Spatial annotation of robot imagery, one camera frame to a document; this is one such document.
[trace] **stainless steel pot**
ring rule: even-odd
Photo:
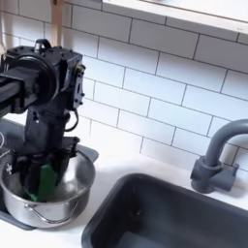
[[[20,222],[36,228],[54,228],[74,220],[87,206],[95,168],[80,151],[69,166],[49,202],[25,200],[19,174],[9,175],[7,165],[0,170],[0,184],[8,211]]]

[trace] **gray faucet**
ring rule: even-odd
[[[226,142],[238,135],[248,134],[248,119],[236,120],[222,127],[212,138],[205,156],[196,161],[192,174],[192,187],[203,194],[209,194],[214,188],[230,191],[234,185],[238,165],[231,170],[219,161]]]

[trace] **pot handle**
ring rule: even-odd
[[[75,203],[75,206],[73,207],[71,213],[69,214],[69,216],[65,217],[64,219],[62,220],[58,220],[58,221],[52,221],[52,220],[48,220],[47,218],[45,218],[43,215],[41,215],[37,210],[35,210],[35,208],[29,204],[26,204],[25,205],[25,208],[28,209],[29,211],[31,211],[33,214],[35,214],[38,218],[40,218],[43,222],[46,222],[48,224],[52,224],[52,225],[56,225],[56,224],[62,224],[64,222],[67,222],[69,221],[73,215],[74,215],[74,212],[76,210],[78,206],[78,200],[77,202]]]

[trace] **cable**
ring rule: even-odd
[[[71,127],[71,128],[69,128],[69,129],[66,129],[65,130],[65,132],[72,132],[76,127],[77,127],[77,125],[78,125],[78,123],[79,123],[79,116],[78,116],[78,111],[75,109],[74,110],[74,113],[75,113],[75,117],[76,117],[76,119],[77,119],[77,121],[76,121],[76,123],[74,124],[74,126],[73,127]]]
[[[1,145],[0,145],[0,149],[2,149],[3,146],[4,146],[4,143],[5,143],[5,138],[4,138],[4,135],[3,135],[2,132],[0,132],[0,136],[1,136],[1,138],[2,138],[2,143],[1,143]]]

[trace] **sink basin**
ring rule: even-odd
[[[83,248],[247,248],[247,233],[247,211],[131,174],[117,181],[81,242]]]

